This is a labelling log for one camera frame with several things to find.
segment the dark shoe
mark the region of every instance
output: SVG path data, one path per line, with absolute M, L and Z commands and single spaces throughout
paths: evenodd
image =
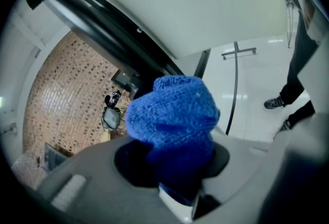
M 281 99 L 281 96 L 277 97 L 277 98 L 273 98 L 273 99 L 269 99 L 264 103 L 264 107 L 266 109 L 275 109 L 278 107 L 284 107 L 285 104 Z
M 280 133 L 280 132 L 283 132 L 283 131 L 288 131 L 288 130 L 291 130 L 291 125 L 290 125 L 290 122 L 287 120 L 285 120 L 283 122 L 283 124 L 281 125 L 280 129 L 277 131 L 277 133 L 274 135 L 274 138 L 275 136 Z

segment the brick wall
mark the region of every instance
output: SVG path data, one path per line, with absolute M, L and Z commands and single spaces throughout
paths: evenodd
M 68 33 L 46 59 L 32 86 L 24 119 L 24 151 L 43 158 L 45 142 L 70 154 L 98 143 L 103 132 L 104 97 L 119 89 L 111 82 L 117 70 L 74 33 Z M 125 92 L 120 101 L 124 107 L 127 97 Z M 124 134 L 121 122 L 114 137 Z

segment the blue knit fabric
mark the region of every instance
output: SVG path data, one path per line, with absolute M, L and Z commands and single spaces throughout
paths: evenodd
M 159 183 L 190 201 L 199 188 L 200 170 L 212 158 L 210 131 L 219 117 L 201 79 L 165 76 L 129 105 L 125 120 L 129 135 L 152 147 L 146 162 Z

